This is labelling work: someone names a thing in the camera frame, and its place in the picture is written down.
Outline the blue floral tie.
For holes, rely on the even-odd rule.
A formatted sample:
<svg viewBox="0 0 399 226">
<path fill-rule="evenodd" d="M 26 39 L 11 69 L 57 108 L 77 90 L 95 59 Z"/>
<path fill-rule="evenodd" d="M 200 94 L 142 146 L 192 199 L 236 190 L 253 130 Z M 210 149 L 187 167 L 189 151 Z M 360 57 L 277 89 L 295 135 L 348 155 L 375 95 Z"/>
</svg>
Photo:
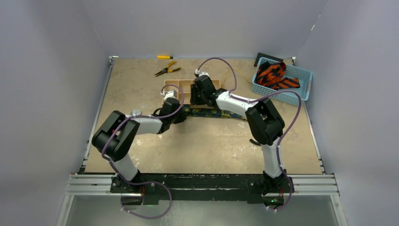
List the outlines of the blue floral tie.
<svg viewBox="0 0 399 226">
<path fill-rule="evenodd" d="M 231 118 L 231 119 L 246 120 L 244 116 L 225 110 L 195 108 L 195 107 L 190 107 L 189 105 L 184 105 L 183 111 L 187 117 Z"/>
</svg>

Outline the wooden compartment tray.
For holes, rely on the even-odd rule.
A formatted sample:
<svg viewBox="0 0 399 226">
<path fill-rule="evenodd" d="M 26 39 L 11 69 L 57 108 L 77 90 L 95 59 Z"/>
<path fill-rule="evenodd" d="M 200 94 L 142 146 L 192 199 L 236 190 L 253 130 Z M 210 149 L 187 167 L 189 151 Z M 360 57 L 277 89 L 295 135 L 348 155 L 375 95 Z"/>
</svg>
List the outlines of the wooden compartment tray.
<svg viewBox="0 0 399 226">
<path fill-rule="evenodd" d="M 183 79 L 183 80 L 164 80 L 164 84 L 163 86 L 166 85 L 175 85 L 178 86 L 184 94 L 184 98 L 182 96 L 182 94 L 180 93 L 180 91 L 173 87 L 173 86 L 167 86 L 165 87 L 163 90 L 165 92 L 168 92 L 170 90 L 175 90 L 177 92 L 177 99 L 182 102 L 183 100 L 183 104 L 184 105 L 188 105 L 191 108 L 205 108 L 205 109 L 209 109 L 210 107 L 208 107 L 206 104 L 203 105 L 192 105 L 191 104 L 191 85 L 194 84 L 194 80 L 189 80 L 189 79 Z"/>
</svg>

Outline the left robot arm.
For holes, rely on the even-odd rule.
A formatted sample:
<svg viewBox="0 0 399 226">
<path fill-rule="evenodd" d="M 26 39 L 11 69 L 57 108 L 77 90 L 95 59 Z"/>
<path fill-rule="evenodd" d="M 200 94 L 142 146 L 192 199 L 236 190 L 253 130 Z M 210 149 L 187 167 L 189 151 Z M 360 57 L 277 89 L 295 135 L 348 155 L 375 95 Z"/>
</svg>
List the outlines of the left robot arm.
<svg viewBox="0 0 399 226">
<path fill-rule="evenodd" d="M 122 187 L 133 193 L 140 188 L 141 183 L 140 171 L 128 156 L 135 136 L 162 134 L 172 124 L 181 123 L 185 119 L 183 106 L 174 97 L 168 97 L 160 109 L 148 116 L 127 116 L 115 110 L 93 135 L 91 144 L 123 179 Z"/>
</svg>

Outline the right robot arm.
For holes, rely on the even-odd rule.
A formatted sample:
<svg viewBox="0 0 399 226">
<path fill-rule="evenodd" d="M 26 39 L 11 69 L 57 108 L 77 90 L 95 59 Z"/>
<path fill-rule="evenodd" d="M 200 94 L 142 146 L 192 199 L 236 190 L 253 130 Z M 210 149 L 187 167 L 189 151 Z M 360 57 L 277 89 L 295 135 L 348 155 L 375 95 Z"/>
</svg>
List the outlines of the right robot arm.
<svg viewBox="0 0 399 226">
<path fill-rule="evenodd" d="M 253 138 L 261 145 L 264 159 L 264 185 L 271 192 L 282 187 L 285 168 L 279 154 L 279 143 L 285 122 L 268 98 L 256 101 L 235 97 L 226 89 L 216 89 L 207 75 L 194 79 L 199 98 L 209 107 L 245 117 Z"/>
</svg>

